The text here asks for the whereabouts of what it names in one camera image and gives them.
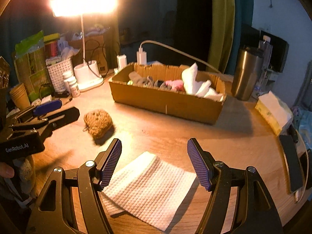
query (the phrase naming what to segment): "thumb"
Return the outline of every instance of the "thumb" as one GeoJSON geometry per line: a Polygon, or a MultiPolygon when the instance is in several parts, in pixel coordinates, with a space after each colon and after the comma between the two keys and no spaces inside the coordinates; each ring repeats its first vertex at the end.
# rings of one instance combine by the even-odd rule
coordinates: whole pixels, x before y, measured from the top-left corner
{"type": "Polygon", "coordinates": [[[13,178],[14,169],[6,163],[0,163],[0,176],[3,178],[13,178]]]}

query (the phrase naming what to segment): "black lid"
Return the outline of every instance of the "black lid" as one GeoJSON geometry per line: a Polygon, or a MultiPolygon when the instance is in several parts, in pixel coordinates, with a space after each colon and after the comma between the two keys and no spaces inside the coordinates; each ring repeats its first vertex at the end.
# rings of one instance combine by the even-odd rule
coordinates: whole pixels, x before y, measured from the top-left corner
{"type": "Polygon", "coordinates": [[[263,50],[260,48],[244,46],[242,49],[249,52],[250,54],[263,58],[263,50]]]}

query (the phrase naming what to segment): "metal bolt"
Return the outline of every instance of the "metal bolt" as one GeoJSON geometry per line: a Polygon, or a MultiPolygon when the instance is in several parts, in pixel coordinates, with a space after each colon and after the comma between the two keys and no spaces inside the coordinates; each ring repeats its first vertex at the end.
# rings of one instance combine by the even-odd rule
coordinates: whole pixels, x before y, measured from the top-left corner
{"type": "Polygon", "coordinates": [[[85,166],[87,166],[87,167],[92,167],[92,166],[94,166],[94,161],[92,161],[92,160],[87,161],[87,162],[85,163],[85,166]]]}
{"type": "Polygon", "coordinates": [[[54,172],[56,172],[56,173],[60,173],[62,171],[62,168],[61,167],[56,167],[55,169],[54,169],[54,172]]]}
{"type": "Polygon", "coordinates": [[[255,170],[255,168],[253,166],[249,166],[248,167],[248,171],[251,172],[251,173],[255,173],[256,170],[255,170]]]}
{"type": "Polygon", "coordinates": [[[216,161],[215,162],[215,166],[216,167],[223,167],[224,166],[224,163],[222,161],[216,161]]]}

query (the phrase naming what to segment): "plastic basket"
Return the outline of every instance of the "plastic basket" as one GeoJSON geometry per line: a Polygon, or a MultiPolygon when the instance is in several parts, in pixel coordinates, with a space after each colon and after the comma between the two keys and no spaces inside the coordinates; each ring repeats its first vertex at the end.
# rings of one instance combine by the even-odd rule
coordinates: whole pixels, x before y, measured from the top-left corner
{"type": "Polygon", "coordinates": [[[73,63],[71,58],[56,63],[54,65],[47,66],[53,88],[56,92],[66,91],[66,87],[63,81],[63,73],[66,71],[72,71],[74,74],[73,63]]]}

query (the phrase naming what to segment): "desk lamp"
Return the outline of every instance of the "desk lamp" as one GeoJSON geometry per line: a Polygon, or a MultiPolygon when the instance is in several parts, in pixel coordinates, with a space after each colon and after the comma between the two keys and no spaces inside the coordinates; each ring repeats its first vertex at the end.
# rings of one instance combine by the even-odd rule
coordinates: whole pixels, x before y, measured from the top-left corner
{"type": "Polygon", "coordinates": [[[86,91],[103,84],[95,60],[85,60],[84,14],[108,14],[117,7],[117,0],[51,0],[51,8],[55,17],[80,16],[82,28],[83,63],[74,68],[80,91],[86,91]]]}

